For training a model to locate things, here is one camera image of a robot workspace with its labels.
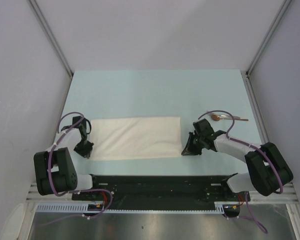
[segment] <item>light blue table surface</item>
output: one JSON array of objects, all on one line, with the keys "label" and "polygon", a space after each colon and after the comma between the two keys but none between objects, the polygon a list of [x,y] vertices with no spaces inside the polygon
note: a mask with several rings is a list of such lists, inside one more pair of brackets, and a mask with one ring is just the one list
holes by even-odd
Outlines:
[{"label": "light blue table surface", "polygon": [[[181,118],[185,146],[192,123],[207,110],[225,110],[249,121],[236,121],[230,135],[260,143],[260,136],[239,70],[76,71],[63,114],[81,112],[89,119],[175,116]],[[209,120],[226,131],[230,120]],[[72,117],[61,126],[69,125]],[[93,161],[72,152],[80,174],[230,175],[248,172],[245,163],[204,149],[201,156]]]}]

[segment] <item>stainless steel surface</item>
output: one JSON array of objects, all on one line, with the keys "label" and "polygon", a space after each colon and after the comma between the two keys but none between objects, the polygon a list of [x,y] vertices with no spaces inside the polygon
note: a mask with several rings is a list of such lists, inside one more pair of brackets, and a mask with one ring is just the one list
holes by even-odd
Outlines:
[{"label": "stainless steel surface", "polygon": [[65,55],[63,54],[54,34],[52,33],[52,31],[47,23],[47,20],[46,20],[45,16],[43,15],[37,1],[36,0],[27,0],[27,1],[29,3],[30,8],[32,9],[37,21],[39,22],[44,34],[46,35],[47,39],[51,43],[51,46],[52,46],[53,50],[55,51],[57,57],[59,58],[64,70],[67,72],[70,79],[72,79],[74,73],[71,71],[68,61],[67,61]]},{"label": "stainless steel surface", "polygon": [[258,63],[262,53],[264,52],[264,50],[266,49],[268,43],[270,42],[272,36],[274,35],[274,33],[276,32],[278,26],[280,25],[282,19],[284,18],[284,16],[286,15],[286,13],[288,12],[289,7],[292,5],[291,3],[294,0],[284,0],[284,2],[282,3],[278,13],[276,14],[268,32],[266,33],[264,39],[262,40],[262,43],[258,49],[258,51],[256,52],[252,62],[250,63],[249,68],[247,69],[246,73],[248,76],[250,76],[250,74],[252,73],[252,71],[254,70],[256,64]]},{"label": "stainless steel surface", "polygon": [[297,240],[300,240],[300,204],[287,204],[290,221]]},{"label": "stainless steel surface", "polygon": [[[66,216],[37,212],[29,240],[295,240],[285,205],[251,206],[269,234],[245,219],[226,220],[222,215],[197,214],[104,214],[92,220],[72,217],[39,227]],[[246,207],[241,215],[248,216]]]}]

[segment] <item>purple cable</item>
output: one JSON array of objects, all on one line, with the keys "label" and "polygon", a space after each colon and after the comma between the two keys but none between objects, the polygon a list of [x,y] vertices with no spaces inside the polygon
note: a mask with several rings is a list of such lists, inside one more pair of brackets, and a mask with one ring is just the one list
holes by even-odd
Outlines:
[{"label": "purple cable", "polygon": [[[264,159],[268,162],[269,166],[271,167],[276,179],[278,180],[278,183],[279,183],[279,187],[280,187],[280,190],[279,191],[275,191],[276,194],[282,194],[283,191],[284,191],[284,186],[282,184],[282,181],[279,177],[279,174],[275,168],[275,166],[272,164],[272,162],[270,161],[270,159],[268,158],[268,156],[263,152],[261,151],[258,147],[254,146],[254,145],[251,145],[249,144],[248,142],[245,142],[245,141],[242,141],[242,140],[239,140],[239,139],[235,139],[235,138],[232,138],[229,136],[229,132],[230,130],[234,127],[235,125],[235,118],[234,116],[230,113],[230,112],[227,112],[227,111],[224,111],[224,110],[213,110],[213,111],[207,111],[206,113],[202,114],[200,117],[198,117],[198,120],[200,120],[203,116],[207,115],[207,114],[212,114],[212,113],[215,113],[215,112],[221,112],[221,113],[225,113],[225,114],[228,114],[231,118],[232,118],[232,124],[231,126],[229,127],[229,129],[226,131],[225,133],[225,136],[231,140],[231,141],[234,141],[234,142],[237,142],[237,143],[240,143],[240,144],[243,144],[245,146],[248,146],[249,148],[253,148],[254,150],[258,151],[258,153],[260,153]],[[265,234],[268,234],[268,230],[265,228],[264,225],[262,225],[257,219],[256,217],[254,216],[250,206],[249,206],[249,203],[248,203],[248,192],[246,191],[245,192],[245,202],[246,202],[246,207],[248,208],[249,210],[249,213],[251,215],[251,217],[249,216],[239,216],[239,217],[231,217],[231,219],[233,218],[240,218],[240,219],[247,219],[247,220],[253,220],[255,222],[255,224],[258,226],[258,228]]]},{"label": "purple cable", "polygon": [[77,111],[72,111],[72,112],[69,112],[67,113],[66,115],[64,115],[59,123],[58,123],[58,129],[57,129],[57,132],[59,133],[59,126],[60,126],[60,123],[61,121],[66,117],[66,116],[69,116],[70,114],[79,114],[81,116],[80,120],[77,121],[75,124],[72,124],[67,130],[65,130],[65,132],[61,135],[61,137],[53,144],[53,147],[51,148],[50,152],[49,152],[49,158],[48,158],[48,179],[49,179],[49,183],[50,183],[50,186],[51,186],[51,189],[52,189],[52,192],[54,193],[54,195],[56,195],[57,197],[61,197],[63,195],[65,195],[67,193],[67,191],[63,192],[63,193],[58,193],[56,188],[55,188],[55,185],[54,185],[54,182],[52,181],[52,173],[51,173],[51,162],[52,162],[52,153],[54,152],[54,150],[56,149],[56,147],[60,144],[60,142],[62,141],[62,139],[66,136],[66,134],[71,130],[73,129],[74,127],[76,127],[77,125],[79,125],[84,119],[85,119],[85,116],[80,113],[80,112],[77,112]]},{"label": "purple cable", "polygon": [[[113,199],[114,199],[112,193],[107,189],[87,189],[87,190],[81,190],[81,191],[78,191],[78,192],[81,192],[81,193],[105,192],[105,193],[108,193],[110,195],[110,202],[108,203],[108,205],[104,209],[102,209],[100,212],[98,212],[96,215],[88,217],[89,219],[95,219],[95,218],[99,217],[104,211],[108,210],[109,207],[112,204]],[[82,217],[82,214],[71,214],[71,215],[68,215],[68,216],[63,216],[63,217],[60,217],[58,219],[55,219],[55,220],[52,220],[52,221],[49,221],[49,222],[46,222],[46,223],[43,223],[43,224],[39,224],[38,226],[39,227],[44,227],[44,226],[54,224],[54,223],[57,223],[59,221],[69,219],[69,218],[72,218],[72,217]]]}]

